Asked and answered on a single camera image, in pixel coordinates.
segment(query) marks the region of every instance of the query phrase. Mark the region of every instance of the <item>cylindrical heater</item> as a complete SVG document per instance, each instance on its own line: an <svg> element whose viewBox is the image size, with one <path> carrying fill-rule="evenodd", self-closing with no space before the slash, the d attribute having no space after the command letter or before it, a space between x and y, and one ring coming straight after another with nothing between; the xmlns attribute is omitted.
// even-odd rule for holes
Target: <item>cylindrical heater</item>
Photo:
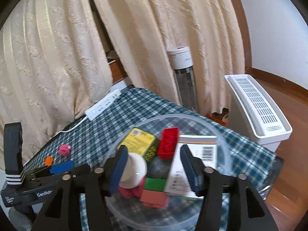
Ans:
<svg viewBox="0 0 308 231"><path fill-rule="evenodd" d="M189 47L168 51L177 91L183 107L199 113L198 95Z"/></svg>

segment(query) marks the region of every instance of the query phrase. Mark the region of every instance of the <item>bolt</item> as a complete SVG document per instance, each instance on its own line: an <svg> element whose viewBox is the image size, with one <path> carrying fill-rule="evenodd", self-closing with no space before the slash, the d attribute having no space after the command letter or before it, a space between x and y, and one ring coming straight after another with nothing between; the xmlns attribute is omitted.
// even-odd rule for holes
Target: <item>bolt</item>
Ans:
<svg viewBox="0 0 308 231"><path fill-rule="evenodd" d="M95 174L101 174L102 172L104 172L104 168L103 167L97 167L95 170L94 170Z"/></svg>
<svg viewBox="0 0 308 231"><path fill-rule="evenodd" d="M238 178L241 180L245 180L247 178L247 176L243 173L238 174Z"/></svg>
<svg viewBox="0 0 308 231"><path fill-rule="evenodd" d="M211 173L214 172L214 169L211 168L211 167L205 167L205 168L204 168L204 172L211 174Z"/></svg>
<svg viewBox="0 0 308 231"><path fill-rule="evenodd" d="M62 180L69 180L70 179L70 175L63 175L62 176Z"/></svg>

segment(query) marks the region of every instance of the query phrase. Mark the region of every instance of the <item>plaid tablecloth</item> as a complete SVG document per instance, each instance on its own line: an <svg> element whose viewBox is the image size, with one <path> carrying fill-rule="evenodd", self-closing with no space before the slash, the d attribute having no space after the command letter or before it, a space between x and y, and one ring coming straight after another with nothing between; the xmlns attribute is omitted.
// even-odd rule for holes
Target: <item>plaid tablecloth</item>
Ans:
<svg viewBox="0 0 308 231"><path fill-rule="evenodd" d="M25 166L26 170L43 166L46 156L54 158L54 164L73 160L75 164L87 163L92 168L101 165L108 147L119 135L139 122L160 115L186 114L204 119L212 124L230 146L232 169L235 174L245 173L258 189L268 175L275 153L251 141L249 138L202 117L169 100L160 98L146 89L134 88L125 91L116 101L93 121L85 120L75 130L61 133L51 143L34 156ZM72 146L68 157L60 156L57 151L61 144ZM223 199L221 230L227 223L228 198ZM81 215L83 230L88 230L84 197L81 196ZM115 230L133 230L119 219L111 216Z"/></svg>

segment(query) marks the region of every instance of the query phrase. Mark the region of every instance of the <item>cable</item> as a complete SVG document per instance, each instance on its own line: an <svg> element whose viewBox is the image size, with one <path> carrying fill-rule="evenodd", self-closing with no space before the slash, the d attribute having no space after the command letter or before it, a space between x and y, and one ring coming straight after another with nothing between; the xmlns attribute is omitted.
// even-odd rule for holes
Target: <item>cable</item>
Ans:
<svg viewBox="0 0 308 231"><path fill-rule="evenodd" d="M75 125L75 126L72 127L71 129L66 130L66 131L61 130L61 131L59 131L58 133L56 133L56 134L54 135L54 137L55 137L57 134L59 134L59 133L68 133L68 132L71 132L72 130L74 130L75 128L77 128L82 122L84 122L86 119L88 119L87 116L85 116L80 122L78 122L77 125Z"/></svg>

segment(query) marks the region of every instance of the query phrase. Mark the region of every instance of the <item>green toy block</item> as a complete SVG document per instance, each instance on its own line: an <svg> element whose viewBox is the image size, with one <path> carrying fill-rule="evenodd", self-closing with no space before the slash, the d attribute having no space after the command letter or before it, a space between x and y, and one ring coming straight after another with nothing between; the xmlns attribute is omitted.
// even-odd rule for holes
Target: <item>green toy block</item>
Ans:
<svg viewBox="0 0 308 231"><path fill-rule="evenodd" d="M147 178L143 189L164 192L167 180Z"/></svg>

